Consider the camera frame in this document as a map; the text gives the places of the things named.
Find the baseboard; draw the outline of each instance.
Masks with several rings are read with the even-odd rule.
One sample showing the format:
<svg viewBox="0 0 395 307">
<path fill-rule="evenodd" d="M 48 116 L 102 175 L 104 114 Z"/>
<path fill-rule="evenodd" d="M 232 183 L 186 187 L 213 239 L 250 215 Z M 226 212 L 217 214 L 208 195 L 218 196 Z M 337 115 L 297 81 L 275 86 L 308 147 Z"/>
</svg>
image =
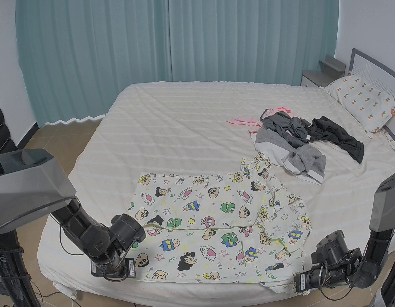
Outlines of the baseboard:
<svg viewBox="0 0 395 307">
<path fill-rule="evenodd" d="M 18 144 L 18 150 L 24 149 L 28 141 L 31 140 L 31 138 L 34 136 L 35 132 L 38 131 L 38 124 L 35 123 L 29 131 L 26 133 L 26 135 L 21 139 L 20 143 Z"/>
</svg>

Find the pillow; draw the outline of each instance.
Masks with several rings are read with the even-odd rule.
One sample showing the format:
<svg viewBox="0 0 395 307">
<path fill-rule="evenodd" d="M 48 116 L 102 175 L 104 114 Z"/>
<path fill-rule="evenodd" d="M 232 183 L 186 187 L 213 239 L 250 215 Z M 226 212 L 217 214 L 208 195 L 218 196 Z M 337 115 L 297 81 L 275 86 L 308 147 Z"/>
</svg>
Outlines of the pillow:
<svg viewBox="0 0 395 307">
<path fill-rule="evenodd" d="M 355 74 L 335 80 L 325 91 L 337 100 L 362 126 L 375 133 L 395 115 L 395 99 Z"/>
</svg>

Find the teal curtain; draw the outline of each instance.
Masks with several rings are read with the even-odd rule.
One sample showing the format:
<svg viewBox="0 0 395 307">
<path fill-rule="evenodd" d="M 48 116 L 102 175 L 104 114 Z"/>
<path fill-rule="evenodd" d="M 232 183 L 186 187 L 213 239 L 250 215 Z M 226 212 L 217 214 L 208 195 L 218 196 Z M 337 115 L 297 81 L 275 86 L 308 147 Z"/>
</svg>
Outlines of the teal curtain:
<svg viewBox="0 0 395 307">
<path fill-rule="evenodd" d="M 338 0 L 17 0 L 39 126 L 105 114 L 132 83 L 297 85 L 333 56 Z"/>
</svg>

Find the tiled floor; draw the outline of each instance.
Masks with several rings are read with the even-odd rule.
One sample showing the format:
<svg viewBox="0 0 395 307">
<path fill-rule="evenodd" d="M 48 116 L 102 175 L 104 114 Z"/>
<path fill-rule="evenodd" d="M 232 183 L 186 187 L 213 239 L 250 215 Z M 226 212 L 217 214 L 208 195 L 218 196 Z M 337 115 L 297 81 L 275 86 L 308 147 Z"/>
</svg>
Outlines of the tiled floor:
<svg viewBox="0 0 395 307">
<path fill-rule="evenodd" d="M 100 120 L 85 122 L 72 122 L 69 124 L 58 124 L 53 126 L 44 126 L 41 128 L 34 137 L 30 140 L 26 148 L 44 148 L 52 155 L 54 155 L 60 162 L 63 170 L 69 174 L 74 165 L 77 157 L 84 150 L 86 144 L 92 137 L 95 129 L 99 125 Z M 24 262 L 28 272 L 32 276 L 32 280 L 39 286 L 43 295 L 48 295 L 55 292 L 56 289 L 52 286 L 52 282 L 46 279 L 40 272 L 37 262 L 37 249 L 41 239 L 41 233 L 46 223 L 47 217 L 38 219 L 30 224 L 27 224 L 17 230 L 18 238 L 21 246 L 25 250 L 23 255 Z M 341 301 L 329 301 L 324 299 L 319 291 L 313 291 L 307 296 L 297 296 L 291 299 L 281 300 L 274 303 L 261 304 L 257 307 L 347 307 L 350 305 L 364 306 L 369 303 L 372 294 L 379 288 L 384 279 L 386 270 L 389 269 L 395 259 L 395 253 L 391 254 L 389 260 L 377 282 L 368 289 L 353 289 L 351 293 Z M 348 291 L 345 287 L 337 289 L 325 289 L 326 295 L 332 299 L 342 297 Z M 111 299 L 99 295 L 89 294 L 86 292 L 78 293 L 78 303 L 82 307 L 120 307 L 134 306 L 121 300 Z M 70 307 L 72 300 L 63 294 L 56 294 L 51 297 L 45 298 L 45 306 L 56 307 Z M 0 307 L 4 305 L 12 306 L 11 300 L 3 295 L 0 295 Z"/>
</svg>

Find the bed sheet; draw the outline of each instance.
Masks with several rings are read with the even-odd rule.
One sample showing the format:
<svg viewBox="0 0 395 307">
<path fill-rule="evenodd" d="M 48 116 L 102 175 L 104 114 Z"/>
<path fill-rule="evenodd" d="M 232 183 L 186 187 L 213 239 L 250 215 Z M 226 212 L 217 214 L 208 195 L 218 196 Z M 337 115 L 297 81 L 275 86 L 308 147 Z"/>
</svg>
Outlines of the bed sheet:
<svg viewBox="0 0 395 307">
<path fill-rule="evenodd" d="M 114 215 L 129 207 L 142 171 L 217 174 L 239 167 L 242 156 L 254 157 L 247 128 L 226 120 L 238 115 L 257 117 L 265 108 L 277 106 L 289 106 L 309 121 L 324 115 L 364 142 L 360 165 L 331 143 L 311 143 L 326 155 L 322 185 L 272 166 L 288 189 L 306 201 L 314 228 L 304 246 L 308 256 L 321 238 L 337 229 L 343 230 L 349 248 L 363 251 L 369 238 L 373 194 L 379 183 L 395 172 L 395 152 L 384 135 L 366 136 L 358 122 L 319 88 L 231 82 L 133 84 L 120 93 L 69 178 L 88 214 L 110 224 Z M 38 263 L 44 276 L 66 287 L 159 307 L 246 306 L 291 296 L 273 293 L 258 283 L 179 284 L 131 279 L 111 283 L 91 276 L 86 256 L 62 251 L 58 231 L 49 217 Z M 63 243 L 68 251 L 78 252 L 67 238 Z M 306 268 L 310 266 L 309 258 Z"/>
</svg>

